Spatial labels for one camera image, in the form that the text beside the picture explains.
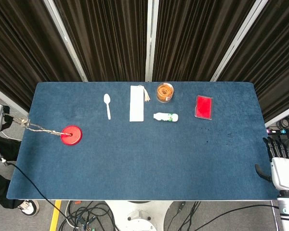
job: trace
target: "red box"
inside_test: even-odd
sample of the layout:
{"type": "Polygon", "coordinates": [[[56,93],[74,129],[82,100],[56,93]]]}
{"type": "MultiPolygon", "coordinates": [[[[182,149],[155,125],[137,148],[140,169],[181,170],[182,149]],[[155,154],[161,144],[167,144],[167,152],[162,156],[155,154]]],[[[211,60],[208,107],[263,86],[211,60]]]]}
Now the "red box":
{"type": "Polygon", "coordinates": [[[197,96],[195,117],[212,120],[212,105],[213,105],[212,97],[206,97],[201,95],[197,96]]]}

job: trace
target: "white spoon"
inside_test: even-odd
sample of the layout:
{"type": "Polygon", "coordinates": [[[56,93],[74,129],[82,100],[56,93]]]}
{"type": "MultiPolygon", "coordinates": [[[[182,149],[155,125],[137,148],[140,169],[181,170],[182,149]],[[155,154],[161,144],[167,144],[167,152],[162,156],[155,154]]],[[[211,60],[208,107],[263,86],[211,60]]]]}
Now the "white spoon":
{"type": "Polygon", "coordinates": [[[109,109],[110,96],[108,94],[104,95],[104,103],[106,103],[106,105],[107,105],[107,116],[108,116],[108,119],[111,119],[110,109],[109,109]]]}

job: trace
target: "gray floor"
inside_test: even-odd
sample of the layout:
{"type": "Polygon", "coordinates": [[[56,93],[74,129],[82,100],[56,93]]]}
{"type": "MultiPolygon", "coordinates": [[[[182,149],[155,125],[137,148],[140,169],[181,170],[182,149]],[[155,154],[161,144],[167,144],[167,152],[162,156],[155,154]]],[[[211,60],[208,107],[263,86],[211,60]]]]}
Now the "gray floor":
{"type": "MultiPolygon", "coordinates": [[[[14,116],[23,117],[22,114],[11,109],[11,114],[14,116]]],[[[19,127],[17,124],[13,124],[9,129],[5,130],[6,135],[21,139],[23,135],[23,128],[19,127]]],[[[4,167],[0,163],[0,174],[4,177],[10,179],[13,173],[12,167],[4,167]]],[[[79,206],[84,206],[88,202],[82,202],[79,206]]],[[[17,209],[9,210],[4,209],[0,206],[0,230],[13,230],[13,231],[27,231],[27,230],[39,230],[48,231],[50,228],[50,222],[52,219],[53,208],[47,204],[45,201],[40,201],[40,212],[35,217],[28,218],[24,216],[17,209]]],[[[178,209],[178,202],[173,203],[165,218],[164,230],[167,230],[168,224],[175,215],[178,209]]],[[[170,231],[176,231],[181,223],[184,221],[189,213],[189,210],[193,202],[187,202],[182,212],[173,220],[170,231]]],[[[228,210],[247,206],[254,204],[269,204],[269,202],[202,202],[199,209],[193,217],[193,223],[191,230],[195,230],[197,227],[201,226],[205,222],[211,220],[215,216],[226,212],[228,210]]],[[[61,204],[61,210],[64,211],[67,205],[67,201],[63,201],[61,204]]],[[[71,209],[76,209],[77,205],[72,205],[71,209]]],[[[279,212],[277,212],[277,219],[279,222],[279,228],[282,230],[279,218],[279,212]]],[[[64,220],[62,216],[59,217],[57,230],[64,220]]],[[[101,222],[106,231],[111,230],[111,223],[107,218],[101,219],[101,222]]],[[[98,223],[93,223],[92,228],[95,231],[102,230],[98,223]]],[[[67,224],[64,230],[72,230],[67,224]]],[[[202,231],[275,231],[275,222],[272,215],[272,210],[269,207],[255,207],[248,208],[244,210],[239,210],[234,213],[222,216],[209,224],[208,226],[201,229],[202,231]]]]}

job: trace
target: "red lid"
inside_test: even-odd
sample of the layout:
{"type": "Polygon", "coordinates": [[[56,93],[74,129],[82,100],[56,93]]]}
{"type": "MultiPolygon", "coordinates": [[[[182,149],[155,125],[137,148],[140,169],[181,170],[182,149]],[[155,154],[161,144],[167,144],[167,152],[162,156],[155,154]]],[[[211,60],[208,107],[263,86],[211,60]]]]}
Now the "red lid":
{"type": "Polygon", "coordinates": [[[62,130],[63,133],[72,134],[71,136],[61,135],[61,140],[66,145],[75,145],[82,138],[82,131],[79,127],[71,125],[62,130]]]}

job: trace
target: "dark curtain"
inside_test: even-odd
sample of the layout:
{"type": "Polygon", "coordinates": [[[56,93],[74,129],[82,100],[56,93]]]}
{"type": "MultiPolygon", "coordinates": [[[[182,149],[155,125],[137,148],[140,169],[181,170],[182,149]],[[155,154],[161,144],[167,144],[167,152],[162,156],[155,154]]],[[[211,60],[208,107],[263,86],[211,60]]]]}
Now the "dark curtain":
{"type": "Polygon", "coordinates": [[[160,0],[153,81],[210,81],[254,0],[160,0]]]}
{"type": "Polygon", "coordinates": [[[268,2],[218,80],[252,82],[265,121],[289,108],[289,0],[268,2]]]}
{"type": "Polygon", "coordinates": [[[55,0],[90,81],[144,81],[146,0],[55,0]]]}
{"type": "Polygon", "coordinates": [[[42,81],[81,78],[42,1],[0,0],[0,90],[28,110],[42,81]]]}

